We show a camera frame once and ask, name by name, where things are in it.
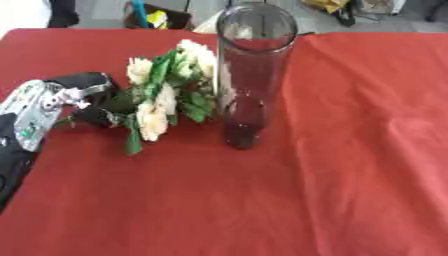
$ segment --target cream rose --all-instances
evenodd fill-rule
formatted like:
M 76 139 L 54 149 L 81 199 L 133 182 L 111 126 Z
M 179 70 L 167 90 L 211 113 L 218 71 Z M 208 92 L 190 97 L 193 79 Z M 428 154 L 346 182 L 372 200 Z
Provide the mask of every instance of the cream rose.
M 165 83 L 156 98 L 156 108 L 165 111 L 167 115 L 176 113 L 176 92 L 173 87 Z
M 127 76 L 133 84 L 141 85 L 148 81 L 152 62 L 147 59 L 130 58 L 127 68 Z
M 157 109 L 150 102 L 144 102 L 138 106 L 137 122 L 140 134 L 145 141 L 157 141 L 159 136 L 168 129 L 165 110 Z

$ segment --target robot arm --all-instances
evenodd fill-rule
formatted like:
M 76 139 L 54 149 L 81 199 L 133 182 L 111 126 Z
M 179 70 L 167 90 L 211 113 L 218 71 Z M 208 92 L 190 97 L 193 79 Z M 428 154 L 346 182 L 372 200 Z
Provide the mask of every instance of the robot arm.
M 104 73 L 80 73 L 20 85 L 0 105 L 0 212 L 31 170 L 43 139 L 64 105 L 75 115 L 101 126 L 114 124 L 97 105 L 118 90 Z

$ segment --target white flower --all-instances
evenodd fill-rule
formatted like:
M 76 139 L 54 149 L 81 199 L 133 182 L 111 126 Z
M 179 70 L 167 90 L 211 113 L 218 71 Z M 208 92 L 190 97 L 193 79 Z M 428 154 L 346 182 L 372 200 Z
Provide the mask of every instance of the white flower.
M 189 77 L 193 73 L 190 65 L 198 65 L 206 78 L 212 78 L 214 68 L 216 65 L 216 58 L 212 51 L 208 50 L 207 46 L 200 45 L 191 40 L 182 40 L 177 45 L 177 50 L 180 51 L 176 56 L 176 61 L 186 60 L 189 65 L 184 65 L 179 71 L 182 77 Z
M 173 87 L 165 83 L 156 98 L 156 108 L 165 111 L 167 115 L 176 113 L 176 92 Z
M 133 84 L 143 84 L 149 79 L 149 73 L 151 71 L 152 62 L 147 59 L 130 58 L 127 69 L 127 75 L 129 80 Z
M 212 51 L 205 47 L 198 54 L 198 65 L 206 78 L 213 78 L 216 58 Z
M 150 102 L 144 102 L 138 106 L 137 122 L 140 134 L 145 141 L 156 141 L 168 128 L 165 111 L 157 109 Z

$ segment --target chair leg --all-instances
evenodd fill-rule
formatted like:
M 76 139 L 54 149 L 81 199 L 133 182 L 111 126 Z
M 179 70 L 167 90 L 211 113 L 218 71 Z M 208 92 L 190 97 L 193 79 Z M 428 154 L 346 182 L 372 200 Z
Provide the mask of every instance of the chair leg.
M 428 22 L 434 22 L 434 21 L 436 21 L 436 15 L 437 15 L 437 12 L 438 12 L 439 9 L 440 9 L 444 4 L 446 4 L 446 3 L 448 3 L 448 1 L 446 1 L 446 0 L 442 0 L 442 1 L 440 1 L 438 4 L 436 4 L 434 7 L 432 7 L 432 8 L 429 10 L 428 16 L 426 16 L 425 20 L 428 21 Z

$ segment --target bag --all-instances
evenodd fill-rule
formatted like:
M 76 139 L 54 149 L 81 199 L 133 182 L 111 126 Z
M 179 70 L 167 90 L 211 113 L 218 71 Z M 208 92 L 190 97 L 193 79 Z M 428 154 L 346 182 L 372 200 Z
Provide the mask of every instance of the bag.
M 350 0 L 302 0 L 305 4 L 325 9 L 330 14 L 340 8 L 344 8 L 349 1 Z
M 302 0 L 302 2 L 326 10 L 335 16 L 343 26 L 351 27 L 356 23 L 353 15 L 353 5 L 350 0 Z

